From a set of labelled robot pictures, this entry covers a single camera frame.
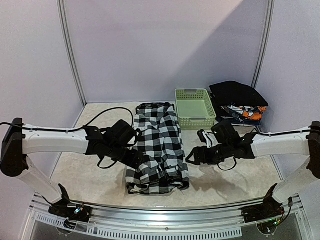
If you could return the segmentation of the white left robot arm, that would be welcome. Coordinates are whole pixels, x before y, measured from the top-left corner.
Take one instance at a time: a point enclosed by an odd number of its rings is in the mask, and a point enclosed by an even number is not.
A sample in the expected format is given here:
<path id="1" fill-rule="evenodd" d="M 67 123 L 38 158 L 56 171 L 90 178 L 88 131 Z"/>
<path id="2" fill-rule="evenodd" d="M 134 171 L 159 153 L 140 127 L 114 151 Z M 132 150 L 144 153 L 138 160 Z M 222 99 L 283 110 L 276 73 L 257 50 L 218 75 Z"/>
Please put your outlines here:
<path id="1" fill-rule="evenodd" d="M 45 157 L 54 153 L 74 153 L 105 157 L 137 169 L 143 162 L 143 153 L 133 148 L 138 132 L 124 120 L 112 127 L 99 128 L 84 125 L 79 128 L 49 128 L 25 124 L 22 118 L 6 123 L 8 130 L 1 146 L 0 170 L 7 177 L 16 178 L 41 194 L 63 216 L 74 213 L 65 190 L 38 169 L 32 157 Z"/>

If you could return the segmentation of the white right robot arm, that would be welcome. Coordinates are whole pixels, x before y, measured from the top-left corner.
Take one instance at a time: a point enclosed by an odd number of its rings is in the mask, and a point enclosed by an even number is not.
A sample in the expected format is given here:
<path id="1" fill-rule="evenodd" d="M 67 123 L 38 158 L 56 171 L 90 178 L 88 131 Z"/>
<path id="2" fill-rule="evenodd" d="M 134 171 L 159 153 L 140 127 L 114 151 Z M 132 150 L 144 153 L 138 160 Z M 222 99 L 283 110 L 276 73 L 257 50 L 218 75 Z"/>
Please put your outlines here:
<path id="1" fill-rule="evenodd" d="M 225 159 L 254 160 L 264 156 L 306 156 L 306 161 L 285 180 L 271 187 L 259 206 L 262 218 L 269 218 L 284 203 L 320 179 L 320 123 L 283 132 L 251 132 L 244 136 L 229 122 L 220 122 L 210 132 L 198 131 L 204 146 L 194 147 L 185 161 L 189 164 L 219 165 Z"/>

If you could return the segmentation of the black t-shirt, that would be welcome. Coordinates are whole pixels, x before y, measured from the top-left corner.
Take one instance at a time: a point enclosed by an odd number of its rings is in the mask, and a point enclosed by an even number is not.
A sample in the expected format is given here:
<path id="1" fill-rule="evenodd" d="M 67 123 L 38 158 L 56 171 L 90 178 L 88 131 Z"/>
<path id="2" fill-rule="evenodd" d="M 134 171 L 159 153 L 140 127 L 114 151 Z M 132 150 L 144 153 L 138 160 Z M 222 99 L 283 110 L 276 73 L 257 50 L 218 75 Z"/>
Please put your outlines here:
<path id="1" fill-rule="evenodd" d="M 225 81 L 209 86 L 213 102 L 218 107 L 268 107 L 268 102 L 251 86 Z"/>

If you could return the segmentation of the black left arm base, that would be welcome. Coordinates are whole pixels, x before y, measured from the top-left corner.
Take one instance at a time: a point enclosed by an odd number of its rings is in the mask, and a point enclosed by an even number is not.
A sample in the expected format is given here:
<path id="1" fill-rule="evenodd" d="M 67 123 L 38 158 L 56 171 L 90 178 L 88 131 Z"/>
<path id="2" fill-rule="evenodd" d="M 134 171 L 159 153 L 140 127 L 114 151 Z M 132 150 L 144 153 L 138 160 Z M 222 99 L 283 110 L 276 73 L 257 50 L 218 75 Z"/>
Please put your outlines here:
<path id="1" fill-rule="evenodd" d="M 56 203 L 51 203 L 48 213 L 58 217 L 68 219 L 69 221 L 80 221 L 88 223 L 91 218 L 92 208 L 85 205 L 83 202 L 72 203 L 67 190 L 60 183 L 58 184 L 61 190 L 61 200 Z"/>

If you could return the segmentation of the black white patterned garment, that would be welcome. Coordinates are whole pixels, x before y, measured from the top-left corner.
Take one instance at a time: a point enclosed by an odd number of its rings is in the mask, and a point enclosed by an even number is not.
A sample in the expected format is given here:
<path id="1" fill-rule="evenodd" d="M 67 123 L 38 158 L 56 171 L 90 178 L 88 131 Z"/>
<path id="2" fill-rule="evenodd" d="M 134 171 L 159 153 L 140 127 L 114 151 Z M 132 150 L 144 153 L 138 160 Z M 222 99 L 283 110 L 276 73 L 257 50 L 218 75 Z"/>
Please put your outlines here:
<path id="1" fill-rule="evenodd" d="M 133 148 L 143 153 L 143 162 L 137 169 L 126 169 L 127 192 L 164 195 L 187 190 L 190 176 L 175 106 L 169 102 L 137 106 L 134 128 L 141 134 Z"/>

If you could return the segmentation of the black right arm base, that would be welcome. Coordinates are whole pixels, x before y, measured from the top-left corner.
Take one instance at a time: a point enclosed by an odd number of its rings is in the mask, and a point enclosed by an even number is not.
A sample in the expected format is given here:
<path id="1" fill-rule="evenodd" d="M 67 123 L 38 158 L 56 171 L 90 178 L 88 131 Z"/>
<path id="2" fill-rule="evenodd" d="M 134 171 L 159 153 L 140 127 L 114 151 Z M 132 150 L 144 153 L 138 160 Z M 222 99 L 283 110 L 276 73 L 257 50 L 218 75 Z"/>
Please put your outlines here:
<path id="1" fill-rule="evenodd" d="M 285 215 L 283 204 L 273 199 L 273 190 L 276 186 L 277 183 L 268 190 L 261 204 L 246 206 L 241 209 L 241 216 L 244 218 L 246 223 L 265 220 L 281 215 L 280 220 L 276 220 L 274 223 L 275 226 L 278 226 L 288 218 L 292 210 L 293 198 L 288 198 L 289 211 L 287 215 Z"/>

